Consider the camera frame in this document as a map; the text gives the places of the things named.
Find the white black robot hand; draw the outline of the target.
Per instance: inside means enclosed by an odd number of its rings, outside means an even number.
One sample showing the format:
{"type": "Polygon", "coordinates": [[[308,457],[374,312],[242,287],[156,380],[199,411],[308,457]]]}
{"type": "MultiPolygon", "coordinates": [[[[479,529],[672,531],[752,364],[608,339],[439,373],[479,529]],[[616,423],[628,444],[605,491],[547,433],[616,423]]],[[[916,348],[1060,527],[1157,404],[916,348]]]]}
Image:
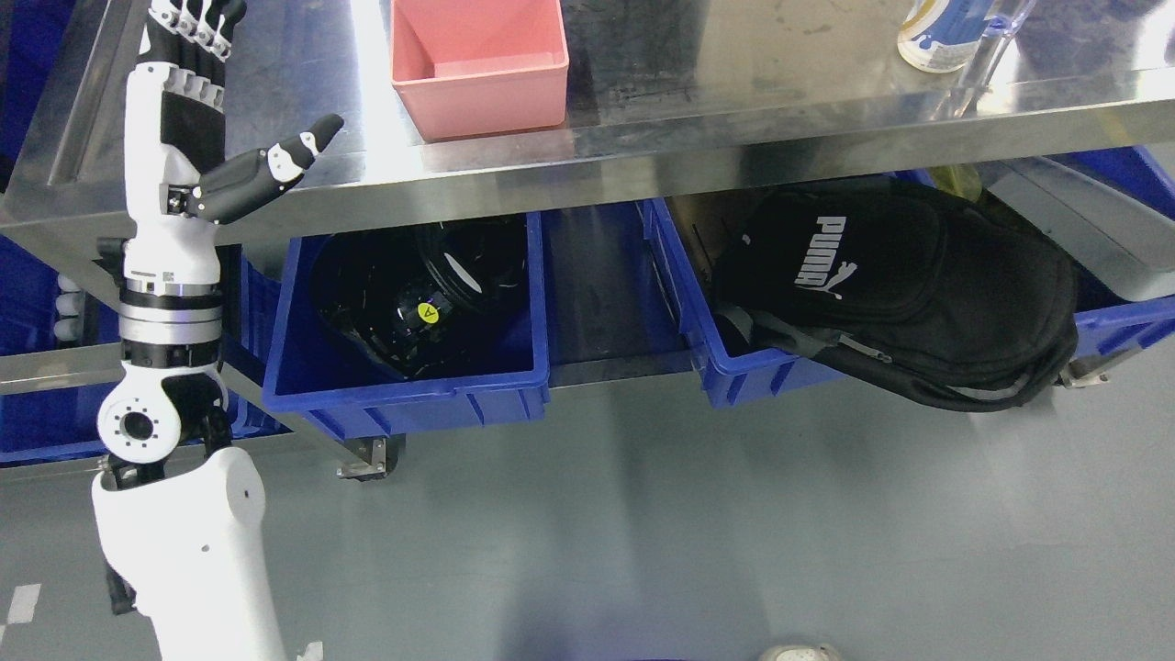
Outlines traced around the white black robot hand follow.
{"type": "Polygon", "coordinates": [[[221,282],[219,227],[284,196],[340,134],[328,114],[294,137],[226,154],[227,63],[243,1],[152,1],[127,77],[123,180],[134,237],[129,289],[210,292],[221,282]]]}

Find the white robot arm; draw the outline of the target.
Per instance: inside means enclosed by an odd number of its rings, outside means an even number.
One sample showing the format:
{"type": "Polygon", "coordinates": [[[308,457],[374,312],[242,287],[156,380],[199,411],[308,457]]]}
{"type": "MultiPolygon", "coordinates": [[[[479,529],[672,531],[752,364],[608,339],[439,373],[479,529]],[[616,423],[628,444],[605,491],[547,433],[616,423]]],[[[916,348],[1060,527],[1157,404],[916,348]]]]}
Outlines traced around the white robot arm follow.
{"type": "Polygon", "coordinates": [[[267,494],[231,444],[210,240],[140,231],[123,248],[123,377],[96,427],[90,490],[106,564],[163,660],[283,660],[267,576],[267,494]]]}

